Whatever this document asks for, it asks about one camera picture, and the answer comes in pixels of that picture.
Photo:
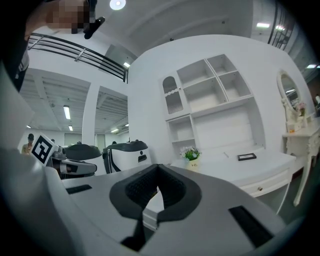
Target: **fluorescent light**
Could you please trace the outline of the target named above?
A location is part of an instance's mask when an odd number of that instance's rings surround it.
[[[70,117],[70,111],[69,111],[69,106],[64,105],[63,106],[64,114],[66,119],[71,119]]]
[[[267,24],[267,23],[258,23],[256,25],[257,28],[269,28],[270,27],[270,24]]]
[[[314,69],[317,65],[316,64],[310,64],[309,66],[307,66],[307,69]]]
[[[276,26],[275,29],[276,29],[276,30],[280,30],[280,31],[281,31],[281,30],[285,30],[285,28],[284,28],[283,26],[280,26],[280,25]]]
[[[126,0],[111,0],[110,8],[113,10],[121,10],[126,5]]]

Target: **white vanity table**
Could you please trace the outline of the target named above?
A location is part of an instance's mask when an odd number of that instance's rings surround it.
[[[254,152],[256,159],[238,161],[237,155],[225,153],[227,158],[217,161],[205,161],[199,159],[199,169],[197,173],[212,176],[228,181],[241,188],[251,196],[266,203],[277,214],[286,198],[289,184],[292,178],[295,157],[258,149]],[[184,159],[174,161],[171,166],[185,168],[187,162]],[[269,203],[265,199],[267,194],[281,190],[276,200]],[[157,214],[164,210],[163,198],[158,192],[143,211],[143,224],[155,231],[157,228]]]
[[[317,117],[312,122],[308,123],[307,127],[301,128],[300,130],[292,133],[288,132],[284,134],[283,137],[287,139],[286,153],[288,155],[294,154],[297,157],[306,158],[299,190],[293,202],[294,206],[297,206],[306,186],[312,157],[317,157],[317,154],[319,153],[320,117]]]

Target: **table drawer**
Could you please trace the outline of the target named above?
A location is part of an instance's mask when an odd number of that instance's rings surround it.
[[[270,178],[241,186],[240,189],[253,197],[259,197],[271,191],[277,190],[288,183],[290,183],[290,174],[289,169],[286,169]]]

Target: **black railing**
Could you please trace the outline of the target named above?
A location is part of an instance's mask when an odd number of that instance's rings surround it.
[[[285,50],[294,30],[295,23],[290,13],[278,1],[275,1],[274,21],[268,44]]]
[[[87,63],[103,72],[114,75],[123,82],[128,81],[128,69],[112,59],[89,48],[55,36],[32,33],[28,42],[28,50],[35,49],[63,55],[75,62]]]

